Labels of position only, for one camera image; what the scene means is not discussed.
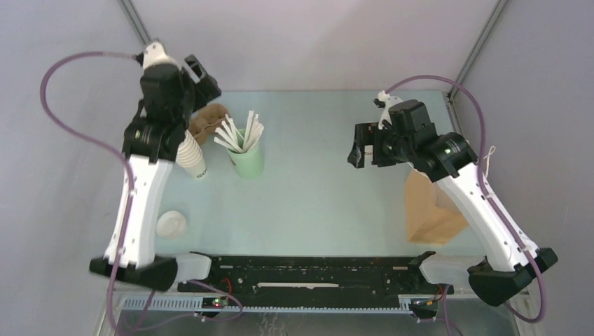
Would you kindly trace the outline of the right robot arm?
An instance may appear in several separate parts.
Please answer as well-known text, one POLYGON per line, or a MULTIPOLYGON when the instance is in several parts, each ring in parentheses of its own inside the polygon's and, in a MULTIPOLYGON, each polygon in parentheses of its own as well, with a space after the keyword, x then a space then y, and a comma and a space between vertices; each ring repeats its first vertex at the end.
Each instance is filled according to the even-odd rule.
POLYGON ((427 252, 415 261, 407 282, 418 293, 434 284, 469 287, 484 303, 509 301, 558 261, 551 248, 538 246, 509 216, 478 166, 478 156, 456 132, 438 134, 421 101, 377 98, 379 121, 355 127, 348 162, 360 169, 367 149, 372 164, 412 165, 453 201, 483 245, 483 256, 427 252))

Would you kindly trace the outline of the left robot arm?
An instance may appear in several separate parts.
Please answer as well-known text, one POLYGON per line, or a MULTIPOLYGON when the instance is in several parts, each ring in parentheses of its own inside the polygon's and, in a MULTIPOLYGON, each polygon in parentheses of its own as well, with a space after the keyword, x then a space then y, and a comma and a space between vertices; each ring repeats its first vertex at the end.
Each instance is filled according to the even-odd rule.
POLYGON ((221 95, 217 81, 195 55, 184 61, 188 69, 172 61, 144 69, 143 97, 124 131, 125 178, 118 222, 104 255, 93 258, 89 270, 160 292, 194 280, 210 292, 220 286, 221 272, 211 266, 208 255, 155 252, 158 207, 191 115, 221 95))

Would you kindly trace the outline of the stack of paper cups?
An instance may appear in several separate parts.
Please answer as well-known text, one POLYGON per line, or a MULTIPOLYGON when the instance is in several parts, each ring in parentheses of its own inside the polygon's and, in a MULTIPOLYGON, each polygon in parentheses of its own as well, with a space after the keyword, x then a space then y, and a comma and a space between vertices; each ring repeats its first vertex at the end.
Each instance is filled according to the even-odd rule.
POLYGON ((190 176, 200 179, 207 173, 202 149, 188 130, 185 131, 184 136, 177 150, 176 163, 190 176))

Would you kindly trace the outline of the brown paper bag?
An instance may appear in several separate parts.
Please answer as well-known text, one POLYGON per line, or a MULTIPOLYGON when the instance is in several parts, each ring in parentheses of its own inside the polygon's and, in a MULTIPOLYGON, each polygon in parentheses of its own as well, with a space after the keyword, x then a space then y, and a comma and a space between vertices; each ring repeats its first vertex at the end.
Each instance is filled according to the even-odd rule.
POLYGON ((404 193, 409 242, 442 246, 469 226, 449 196, 415 168, 405 181, 404 193))

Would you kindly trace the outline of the green cup holder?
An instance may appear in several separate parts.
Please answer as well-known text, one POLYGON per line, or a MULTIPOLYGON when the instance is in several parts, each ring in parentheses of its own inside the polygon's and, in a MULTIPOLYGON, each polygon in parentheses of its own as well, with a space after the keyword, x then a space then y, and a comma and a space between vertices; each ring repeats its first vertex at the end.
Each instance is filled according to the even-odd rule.
POLYGON ((264 156, 259 142, 246 153, 236 153, 229 149, 227 152, 235 173, 239 177, 243 179, 255 179, 263 173, 264 156))

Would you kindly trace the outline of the stack of white lids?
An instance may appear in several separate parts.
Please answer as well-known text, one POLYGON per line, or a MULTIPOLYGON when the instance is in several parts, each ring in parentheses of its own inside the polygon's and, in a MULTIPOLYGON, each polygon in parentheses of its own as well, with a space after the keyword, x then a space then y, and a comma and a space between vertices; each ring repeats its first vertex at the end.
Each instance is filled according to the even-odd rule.
POLYGON ((156 234, 163 239, 176 239, 183 235, 188 227, 187 218, 179 211, 168 211, 159 217, 156 234))

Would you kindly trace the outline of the black front rail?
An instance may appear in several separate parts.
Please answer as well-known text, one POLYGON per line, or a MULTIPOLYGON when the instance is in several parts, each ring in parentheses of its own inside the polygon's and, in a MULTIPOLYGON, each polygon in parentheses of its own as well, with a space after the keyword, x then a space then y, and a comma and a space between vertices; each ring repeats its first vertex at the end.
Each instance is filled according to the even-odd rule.
POLYGON ((468 284, 428 280, 421 264, 433 256, 335 257, 213 255, 206 278, 153 290, 115 287, 115 308, 230 321, 248 313, 415 314, 435 316, 444 298, 474 298, 468 284))

